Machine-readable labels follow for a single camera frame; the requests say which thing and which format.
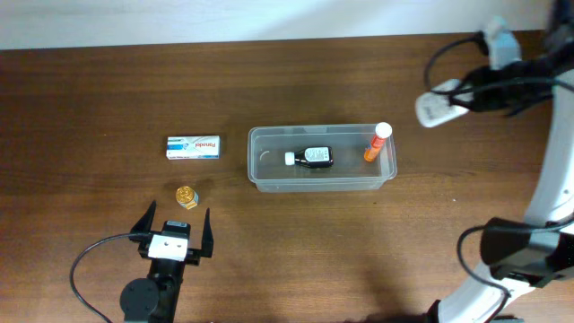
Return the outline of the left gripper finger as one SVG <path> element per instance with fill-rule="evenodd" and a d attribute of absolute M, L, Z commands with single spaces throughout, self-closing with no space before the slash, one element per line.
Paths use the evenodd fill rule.
<path fill-rule="evenodd" d="M 153 200 L 143 216 L 135 223 L 131 233 L 149 233 L 152 229 L 152 222 L 155 215 L 157 203 Z"/>
<path fill-rule="evenodd" d="M 204 216 L 204 228 L 201 239 L 201 257 L 211 258 L 213 256 L 213 231 L 210 221 L 210 209 L 207 208 Z"/>

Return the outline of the clear white sanitizer bottle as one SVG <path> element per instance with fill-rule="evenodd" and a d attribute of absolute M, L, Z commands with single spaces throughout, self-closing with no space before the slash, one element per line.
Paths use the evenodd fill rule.
<path fill-rule="evenodd" d="M 451 104 L 447 96 L 433 92 L 425 92 L 415 101 L 416 117 L 427 128 L 440 126 L 468 112 L 469 109 Z"/>

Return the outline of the orange tube white cap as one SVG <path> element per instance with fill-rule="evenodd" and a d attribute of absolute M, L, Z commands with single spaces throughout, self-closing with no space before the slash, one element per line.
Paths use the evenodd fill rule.
<path fill-rule="evenodd" d="M 363 158 L 366 162 L 374 162 L 385 145 L 387 139 L 392 135 L 393 128 L 387 122 L 380 122 L 375 126 L 375 133 L 370 140 L 370 145 L 366 149 Z"/>

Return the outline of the dark syrup bottle white cap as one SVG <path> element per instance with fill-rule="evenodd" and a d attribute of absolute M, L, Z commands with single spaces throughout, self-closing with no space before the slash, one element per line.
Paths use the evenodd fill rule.
<path fill-rule="evenodd" d="M 334 156 L 329 146 L 312 146 L 298 152 L 286 152 L 284 163 L 287 166 L 298 165 L 310 169 L 330 168 L 334 165 Z"/>

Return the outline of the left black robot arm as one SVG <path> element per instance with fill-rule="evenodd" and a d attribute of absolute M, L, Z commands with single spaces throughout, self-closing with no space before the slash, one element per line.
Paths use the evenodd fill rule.
<path fill-rule="evenodd" d="M 191 226 L 167 221 L 160 231 L 152 229 L 157 204 L 152 202 L 130 231 L 138 253 L 151 261 L 145 278 L 137 278 L 123 289 L 119 305 L 128 323 L 172 322 L 187 266 L 199 266 L 213 256 L 210 213 L 204 216 L 201 247 L 191 247 Z"/>

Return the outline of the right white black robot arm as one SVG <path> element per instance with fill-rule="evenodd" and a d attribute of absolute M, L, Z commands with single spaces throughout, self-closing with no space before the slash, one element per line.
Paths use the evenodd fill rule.
<path fill-rule="evenodd" d="M 544 35 L 544 53 L 524 60 L 502 19 L 465 38 L 489 58 L 463 79 L 431 83 L 433 54 L 423 70 L 426 92 L 415 102 L 424 127 L 464 115 L 503 110 L 512 117 L 546 100 L 552 122 L 544 162 L 523 221 L 492 218 L 465 230 L 457 259 L 467 280 L 422 316 L 424 322 L 501 322 L 515 299 L 573 276 L 573 3 L 556 0 Z"/>

